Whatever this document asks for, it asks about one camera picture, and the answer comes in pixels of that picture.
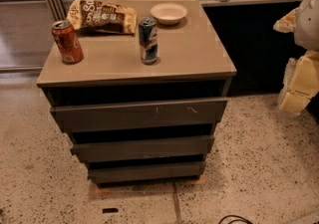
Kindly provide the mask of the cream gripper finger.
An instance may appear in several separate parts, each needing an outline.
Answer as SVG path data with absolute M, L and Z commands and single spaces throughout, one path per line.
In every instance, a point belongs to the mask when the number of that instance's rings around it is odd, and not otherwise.
M 290 58 L 278 96 L 282 111 L 300 114 L 319 93 L 319 52 L 307 51 L 299 59 Z
M 281 33 L 291 33 L 294 31 L 296 14 L 298 9 L 295 8 L 283 16 L 281 19 L 277 20 L 273 25 L 273 29 Z

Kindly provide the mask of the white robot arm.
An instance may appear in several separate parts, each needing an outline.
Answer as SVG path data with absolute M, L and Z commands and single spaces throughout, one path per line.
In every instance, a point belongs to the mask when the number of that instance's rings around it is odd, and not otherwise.
M 319 0 L 303 0 L 273 29 L 292 32 L 295 44 L 306 50 L 299 59 L 289 59 L 277 101 L 282 111 L 298 115 L 319 93 Z

